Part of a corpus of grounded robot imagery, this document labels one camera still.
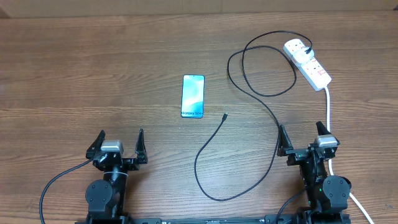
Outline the blue Galaxy S24 smartphone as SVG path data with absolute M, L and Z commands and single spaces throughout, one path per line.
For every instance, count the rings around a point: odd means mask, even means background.
M 202 118 L 204 114 L 205 77 L 184 75 L 182 85 L 181 117 Z

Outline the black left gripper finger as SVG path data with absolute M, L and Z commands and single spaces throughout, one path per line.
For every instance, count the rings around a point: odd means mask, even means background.
M 137 154 L 136 160 L 137 164 L 146 164 L 148 163 L 148 156 L 146 151 L 146 146 L 144 143 L 144 130 L 139 130 L 138 139 L 136 142 L 135 153 Z
M 101 145 L 103 141 L 105 140 L 105 131 L 101 130 L 98 137 L 94 140 L 94 142 L 91 144 L 91 146 L 86 150 L 86 158 L 87 159 L 92 159 L 95 154 L 101 150 Z

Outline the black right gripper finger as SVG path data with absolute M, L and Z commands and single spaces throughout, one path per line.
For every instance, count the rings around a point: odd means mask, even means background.
M 279 126 L 279 147 L 277 150 L 277 155 L 279 157 L 287 156 L 294 150 L 291 140 L 285 130 L 284 125 Z
M 319 136 L 331 134 L 331 132 L 329 132 L 329 130 L 327 130 L 327 128 L 321 121 L 316 122 L 316 126 L 317 126 L 317 131 L 318 131 Z

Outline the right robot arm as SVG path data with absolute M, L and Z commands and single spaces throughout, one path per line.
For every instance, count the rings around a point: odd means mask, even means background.
M 288 166 L 299 166 L 304 189 L 295 194 L 280 211 L 303 192 L 307 194 L 308 207 L 300 207 L 288 223 L 350 223 L 343 210 L 348 208 L 351 182 L 342 176 L 327 174 L 324 162 L 335 157 L 339 140 L 317 122 L 318 136 L 305 149 L 294 149 L 283 125 L 279 126 L 277 155 L 287 157 Z

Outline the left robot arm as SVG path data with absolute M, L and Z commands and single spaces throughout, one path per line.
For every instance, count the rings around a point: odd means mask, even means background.
M 103 178 L 92 182 L 86 189 L 88 203 L 87 223 L 133 223 L 133 218 L 124 211 L 127 178 L 129 171 L 139 170 L 148 163 L 144 144 L 144 130 L 139 130 L 135 158 L 123 156 L 120 140 L 106 140 L 102 130 L 86 150 L 86 158 L 103 172 Z

